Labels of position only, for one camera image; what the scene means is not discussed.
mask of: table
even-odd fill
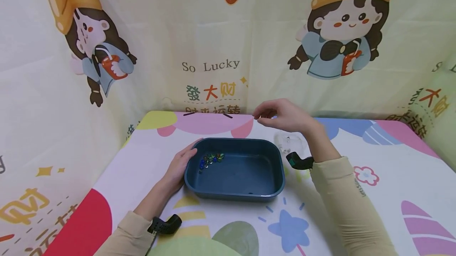
[[[418,136],[398,121],[319,121],[350,158],[399,255],[456,256],[456,174]],[[249,115],[149,112],[45,255],[92,256],[161,178],[174,154],[192,141],[274,142],[283,134]],[[305,139],[289,136],[302,144],[301,157],[309,156]],[[270,203],[199,199],[180,190],[161,218],[179,214],[182,226],[172,237],[159,237],[150,255],[344,255],[309,172],[292,169],[285,154],[282,158],[285,189]]]

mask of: cartoon girl with hat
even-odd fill
[[[100,0],[49,0],[57,29],[65,35],[72,50],[75,74],[85,74],[91,89],[90,102],[98,107],[115,80],[133,72],[136,57],[119,37],[114,22]]]
[[[336,79],[363,69],[378,57],[390,0],[313,0],[307,26],[298,31],[301,42],[288,60],[290,69],[311,61],[307,74]]]

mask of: right hand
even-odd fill
[[[289,133],[300,132],[304,136],[314,130],[324,130],[322,124],[312,118],[299,106],[288,99],[277,99],[262,102],[254,110],[253,116],[258,123]]]

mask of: dark teal plastic tray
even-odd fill
[[[185,184],[201,198],[269,201],[285,186],[279,149],[263,139],[205,138],[185,170]],[[207,154],[225,154],[222,162],[200,163]]]

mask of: light blue dress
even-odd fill
[[[336,79],[342,75],[342,64],[344,55],[339,54],[336,58],[330,61],[324,61],[320,58],[320,52],[323,45],[327,42],[319,34],[308,32],[302,38],[302,46],[311,61],[307,74],[319,79]],[[347,44],[350,40],[341,40],[343,44]],[[361,37],[359,50],[362,54],[354,61],[353,70],[363,69],[370,61],[370,48],[365,37]]]
[[[119,56],[120,70],[122,70],[123,72],[125,72],[127,74],[131,74],[133,72],[133,69],[134,69],[133,62],[126,54],[123,53],[122,50],[120,50],[117,47],[113,46],[112,44],[109,44],[106,42],[104,42],[100,45],[104,46],[111,55]],[[92,80],[98,82],[101,85],[105,96],[107,97],[109,88],[111,88],[112,83],[115,81],[113,79],[113,77],[111,77],[111,75],[109,75],[109,73],[102,67],[101,63],[98,64],[98,66],[100,68],[100,76],[98,76],[98,73],[95,69],[95,66],[92,63],[91,58],[85,57],[82,60],[82,63],[83,63],[84,74],[87,75],[87,77],[91,78]]]

